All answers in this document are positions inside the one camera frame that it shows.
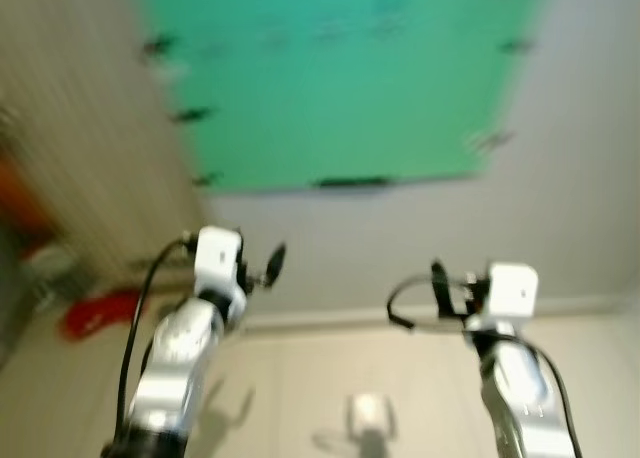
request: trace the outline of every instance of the red cloth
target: red cloth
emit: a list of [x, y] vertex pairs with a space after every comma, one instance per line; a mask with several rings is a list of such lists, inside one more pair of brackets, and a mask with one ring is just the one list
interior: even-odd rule
[[79, 341], [113, 323], [130, 323], [138, 290], [119, 290], [101, 298], [74, 304], [60, 322], [62, 335]]

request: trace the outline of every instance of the green backdrop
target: green backdrop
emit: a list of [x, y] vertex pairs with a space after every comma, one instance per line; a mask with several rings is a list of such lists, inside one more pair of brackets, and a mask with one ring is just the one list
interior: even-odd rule
[[483, 166], [542, 0], [141, 0], [194, 176], [219, 190], [451, 177]]

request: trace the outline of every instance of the red object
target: red object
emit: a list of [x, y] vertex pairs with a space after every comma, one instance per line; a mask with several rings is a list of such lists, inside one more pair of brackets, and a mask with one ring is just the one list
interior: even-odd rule
[[138, 290], [119, 290], [102, 298], [74, 304], [60, 322], [62, 335], [79, 341], [113, 323], [130, 323]]

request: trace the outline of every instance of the black cable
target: black cable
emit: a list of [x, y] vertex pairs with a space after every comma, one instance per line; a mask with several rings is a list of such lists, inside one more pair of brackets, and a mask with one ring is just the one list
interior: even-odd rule
[[[393, 289], [393, 291], [389, 294], [389, 299], [387, 300], [387, 313], [389, 315], [389, 319], [398, 325], [404, 326], [405, 328], [408, 328], [410, 330], [413, 329], [415, 327], [415, 322], [412, 322], [410, 320], [407, 320], [406, 318], [402, 318], [396, 315], [392, 310], [393, 303], [395, 302], [396, 298], [398, 298], [398, 296], [407, 288], [410, 288], [417, 284], [434, 283], [434, 282], [438, 284], [452, 284], [457, 287], [468, 287], [468, 284], [464, 283], [461, 280], [457, 280], [453, 282], [449, 280], [449, 282], [447, 283], [447, 282], [441, 282], [441, 281], [433, 281], [433, 277], [429, 274], [410, 276], [404, 279], [403, 281], [401, 281], [400, 284], [398, 284]], [[517, 343], [519, 345], [526, 347], [533, 354], [538, 355], [539, 357], [542, 357], [542, 359], [549, 366], [549, 369], [551, 370], [551, 374], [553, 375], [553, 378], [555, 379], [556, 384], [558, 385], [558, 391], [560, 391], [560, 399], [562, 401], [562, 410], [564, 412], [564, 418], [567, 425], [567, 432], [569, 433], [571, 445], [573, 446], [573, 452], [576, 458], [582, 458], [582, 450], [580, 449], [580, 444], [578, 443], [578, 436], [576, 433], [575, 424], [573, 422], [573, 414], [571, 412], [571, 405], [569, 404], [569, 393], [567, 392], [567, 388], [564, 384], [564, 380], [560, 375], [560, 371], [558, 370], [553, 360], [549, 357], [549, 355], [542, 349], [538, 348], [537, 346], [517, 336], [505, 335], [505, 334], [497, 333], [495, 331], [490, 331], [490, 330], [463, 331], [463, 334], [468, 334], [472, 336], [473, 335], [484, 336], [484, 337], [492, 338], [495, 340], [510, 341], [512, 343]]]
[[124, 349], [124, 356], [122, 357], [122, 367], [120, 368], [120, 381], [118, 382], [118, 404], [116, 409], [116, 428], [114, 433], [114, 441], [120, 436], [122, 426], [124, 425], [124, 409], [127, 401], [127, 374], [129, 372], [129, 363], [131, 361], [131, 353], [133, 351], [133, 343], [136, 339], [136, 332], [138, 331], [138, 322], [140, 321], [140, 315], [142, 313], [142, 307], [149, 294], [149, 288], [151, 282], [156, 274], [156, 271], [162, 264], [162, 262], [171, 254], [173, 250], [178, 247], [185, 246], [187, 243], [183, 239], [173, 240], [167, 246], [165, 246], [158, 256], [153, 260], [153, 263], [147, 271], [147, 276], [144, 279], [142, 288], [140, 289], [140, 295], [138, 295], [138, 301], [136, 308], [131, 319], [131, 327], [129, 328], [129, 337], [127, 338], [127, 345]]

